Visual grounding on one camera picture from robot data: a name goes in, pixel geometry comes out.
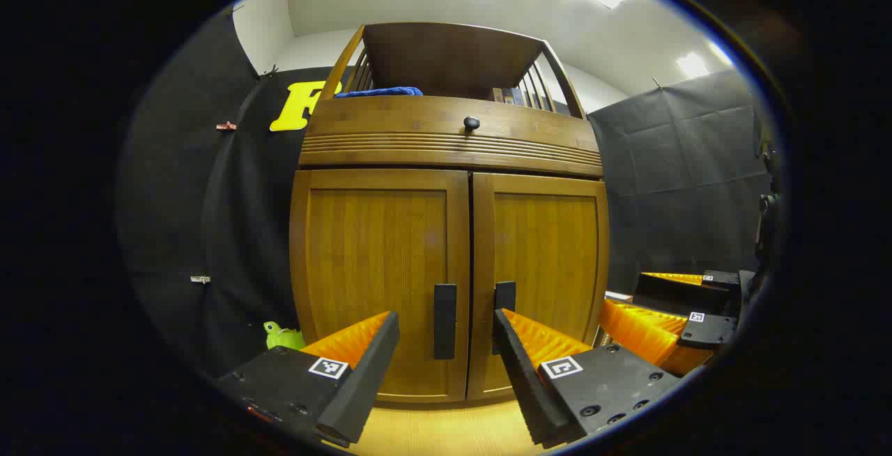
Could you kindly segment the blue cloth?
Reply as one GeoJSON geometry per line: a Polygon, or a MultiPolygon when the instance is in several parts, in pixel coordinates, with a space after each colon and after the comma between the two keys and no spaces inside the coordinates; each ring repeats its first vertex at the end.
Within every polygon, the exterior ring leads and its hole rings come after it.
{"type": "Polygon", "coordinates": [[[377,96],[423,96],[423,91],[411,86],[396,86],[361,91],[344,91],[334,95],[334,99],[357,99],[377,96]]]}

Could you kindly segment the small ceiling light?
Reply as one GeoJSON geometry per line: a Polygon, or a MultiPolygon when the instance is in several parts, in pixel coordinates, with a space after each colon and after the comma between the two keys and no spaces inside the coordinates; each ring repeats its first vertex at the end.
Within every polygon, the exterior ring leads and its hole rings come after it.
{"type": "Polygon", "coordinates": [[[680,56],[676,59],[676,65],[688,79],[704,77],[710,73],[707,62],[697,52],[689,52],[680,56]]]}

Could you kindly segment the green toy frog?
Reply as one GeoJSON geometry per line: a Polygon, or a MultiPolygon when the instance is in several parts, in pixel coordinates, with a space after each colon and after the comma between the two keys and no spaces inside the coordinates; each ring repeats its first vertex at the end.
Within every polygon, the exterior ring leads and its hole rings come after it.
{"type": "Polygon", "coordinates": [[[276,322],[267,321],[263,323],[263,329],[266,332],[268,350],[284,347],[300,351],[306,346],[302,332],[294,328],[281,328],[276,322]]]}

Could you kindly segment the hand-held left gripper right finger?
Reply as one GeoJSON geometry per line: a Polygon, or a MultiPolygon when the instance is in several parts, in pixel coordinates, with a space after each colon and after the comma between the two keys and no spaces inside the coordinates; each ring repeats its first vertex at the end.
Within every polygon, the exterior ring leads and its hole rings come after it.
{"type": "Polygon", "coordinates": [[[499,355],[515,392],[532,442],[545,448],[593,442],[604,446],[621,430],[665,411],[687,379],[653,366],[621,345],[533,361],[538,344],[559,344],[554,331],[507,309],[494,310],[499,355]]]}

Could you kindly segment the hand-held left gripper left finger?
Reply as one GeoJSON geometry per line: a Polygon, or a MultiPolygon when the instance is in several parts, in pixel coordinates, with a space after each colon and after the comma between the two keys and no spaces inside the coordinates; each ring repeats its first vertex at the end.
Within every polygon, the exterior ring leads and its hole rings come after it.
{"type": "Polygon", "coordinates": [[[302,350],[275,346],[217,380],[240,408],[306,443],[360,440],[399,343],[399,316],[383,311],[302,350]]]}

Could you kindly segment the wooden cabinet door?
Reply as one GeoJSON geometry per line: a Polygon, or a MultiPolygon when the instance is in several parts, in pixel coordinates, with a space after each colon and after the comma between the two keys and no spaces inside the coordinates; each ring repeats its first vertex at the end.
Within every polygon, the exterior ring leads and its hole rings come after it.
{"type": "Polygon", "coordinates": [[[293,300],[308,345],[383,311],[399,343],[380,402],[461,402],[468,382],[470,195],[466,171],[300,170],[289,256],[293,300]],[[453,360],[433,358],[433,293],[456,284],[453,360]]]}
{"type": "Polygon", "coordinates": [[[513,395],[493,354],[499,282],[515,284],[513,309],[592,344],[603,307],[610,250],[606,187],[600,181],[475,172],[472,299],[466,397],[513,395]]]}

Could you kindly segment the wooden cabinet drawer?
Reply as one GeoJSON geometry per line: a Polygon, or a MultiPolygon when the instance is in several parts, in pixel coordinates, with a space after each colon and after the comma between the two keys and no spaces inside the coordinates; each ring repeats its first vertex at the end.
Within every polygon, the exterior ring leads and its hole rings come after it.
{"type": "Polygon", "coordinates": [[[316,104],[298,161],[303,167],[488,168],[601,178],[590,122],[486,100],[379,96],[316,104]],[[480,128],[464,131],[475,116],[480,128]]]}

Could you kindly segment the black door handle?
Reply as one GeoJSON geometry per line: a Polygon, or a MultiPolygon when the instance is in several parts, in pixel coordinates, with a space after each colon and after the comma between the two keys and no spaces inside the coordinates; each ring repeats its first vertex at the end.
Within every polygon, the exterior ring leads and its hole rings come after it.
{"type": "Polygon", "coordinates": [[[458,323],[458,285],[435,284],[433,293],[433,358],[453,360],[458,323]]]}

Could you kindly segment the wooden double-door shoe cabinet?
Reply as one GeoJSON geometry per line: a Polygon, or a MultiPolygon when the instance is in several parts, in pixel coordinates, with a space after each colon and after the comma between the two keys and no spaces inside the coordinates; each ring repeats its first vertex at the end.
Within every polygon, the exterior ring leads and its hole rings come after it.
{"type": "MultiPolygon", "coordinates": [[[[335,99],[337,93],[396,86],[411,86],[423,96],[469,100],[491,100],[492,88],[520,88],[526,107],[586,119],[571,80],[560,59],[547,42],[531,36],[475,25],[440,22],[393,22],[359,27],[334,63],[325,84],[316,94],[316,103],[335,99]]],[[[470,195],[470,307],[472,299],[472,211],[470,179],[475,172],[529,174],[557,178],[600,181],[568,174],[545,174],[488,168],[422,166],[321,166],[297,171],[341,168],[415,168],[466,171],[470,195]]],[[[499,282],[495,289],[495,309],[514,310],[515,284],[499,282]]],[[[470,354],[470,328],[468,351],[470,354]]],[[[387,407],[408,405],[427,407],[462,405],[461,402],[407,403],[380,402],[387,407]]]]}

